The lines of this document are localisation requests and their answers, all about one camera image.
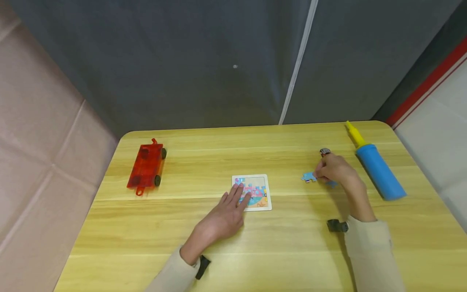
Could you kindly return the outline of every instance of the person's left hand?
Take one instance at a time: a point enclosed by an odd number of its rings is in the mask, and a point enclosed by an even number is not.
[[[187,264],[194,265],[207,247],[220,239],[234,236],[243,226],[243,211],[251,193],[247,193],[238,204],[242,192],[243,184],[234,184],[230,192],[225,192],[219,203],[196,225],[180,249],[180,256]]]

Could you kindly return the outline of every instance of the red stripe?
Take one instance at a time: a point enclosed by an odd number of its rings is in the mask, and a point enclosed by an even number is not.
[[[386,120],[390,126],[394,124],[441,78],[446,72],[459,61],[459,59],[467,53],[467,37],[447,56],[447,58],[420,84],[420,86],[412,92],[412,94],[404,101],[396,111]]]

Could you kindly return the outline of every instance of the finger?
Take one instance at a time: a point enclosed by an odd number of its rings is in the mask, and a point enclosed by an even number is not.
[[[241,193],[243,193],[243,186],[243,183],[239,184],[237,191],[235,191],[235,194],[233,194],[232,201],[230,202],[230,204],[234,205],[235,207],[237,206],[238,201],[241,198]]]
[[[248,202],[250,201],[250,199],[251,199],[251,193],[247,192],[247,194],[243,198],[243,201],[240,203],[240,205],[238,205],[238,210],[241,212],[245,211],[245,208],[248,206]]]
[[[317,168],[317,169],[315,170],[315,172],[314,172],[313,175],[314,175],[316,178],[325,177],[325,176],[326,176],[326,175],[325,175],[325,174],[326,174],[326,170],[327,170],[327,167],[326,167],[326,166],[323,166],[323,167],[321,167],[321,168],[319,168],[319,169]]]
[[[226,198],[226,201],[225,201],[226,204],[228,204],[228,203],[230,203],[230,201],[232,201],[232,198],[234,197],[235,192],[237,191],[237,188],[238,188],[238,184],[234,184],[232,186],[232,188],[230,189],[229,195]]]
[[[328,153],[328,154],[324,155],[324,157],[321,159],[321,161],[323,161],[324,164],[326,165],[326,163],[328,163],[329,160],[333,160],[334,158],[336,158],[336,155],[334,153]]]
[[[229,193],[225,192],[220,198],[219,204],[224,204],[228,196],[229,196]]]
[[[324,163],[324,161],[321,159],[319,162],[318,162],[318,165],[316,165],[315,167],[315,172],[322,169],[324,166],[326,166],[326,164]]]

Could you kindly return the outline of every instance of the blue cylinder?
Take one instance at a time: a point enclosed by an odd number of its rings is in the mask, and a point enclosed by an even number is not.
[[[407,195],[375,145],[361,146],[356,154],[383,199],[392,201]]]

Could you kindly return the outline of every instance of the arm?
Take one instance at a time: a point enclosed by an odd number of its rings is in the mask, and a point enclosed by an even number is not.
[[[198,273],[199,257],[206,248],[218,240],[236,234],[243,226],[243,211],[251,194],[247,193],[238,204],[243,184],[233,185],[225,192],[219,203],[201,220],[185,244],[169,257],[160,273],[152,280],[145,292],[185,292]]]
[[[316,167],[315,174],[324,180],[340,183],[346,192],[350,216],[345,242],[357,290],[405,291],[392,255],[389,228],[385,222],[376,219],[367,188],[355,169],[344,158],[328,154]]]

